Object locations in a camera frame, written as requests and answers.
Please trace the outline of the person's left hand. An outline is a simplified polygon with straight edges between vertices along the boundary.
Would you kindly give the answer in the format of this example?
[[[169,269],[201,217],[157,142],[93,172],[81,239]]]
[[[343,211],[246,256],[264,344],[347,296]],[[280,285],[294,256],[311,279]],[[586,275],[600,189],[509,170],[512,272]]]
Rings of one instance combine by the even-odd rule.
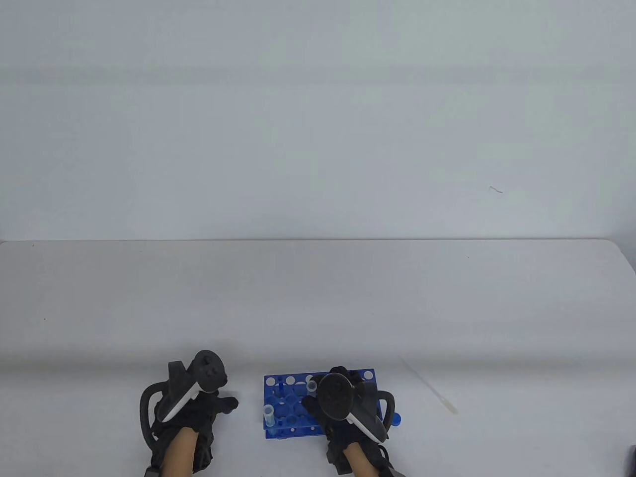
[[[158,418],[150,426],[152,458],[147,469],[151,476],[191,477],[206,470],[213,460],[213,423],[218,414],[229,415],[237,409],[234,396],[220,397],[202,393],[189,400],[166,423]]]

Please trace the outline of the person's right hand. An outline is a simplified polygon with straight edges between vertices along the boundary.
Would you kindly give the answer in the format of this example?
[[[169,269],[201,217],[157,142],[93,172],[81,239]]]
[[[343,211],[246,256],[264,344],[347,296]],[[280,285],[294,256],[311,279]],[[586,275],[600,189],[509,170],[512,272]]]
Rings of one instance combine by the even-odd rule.
[[[317,385],[316,393],[305,396],[301,404],[324,432],[327,460],[338,474],[352,472],[344,455],[351,444],[359,444],[378,470],[392,468],[383,443],[395,423],[395,396],[343,366],[313,377],[311,383]]]

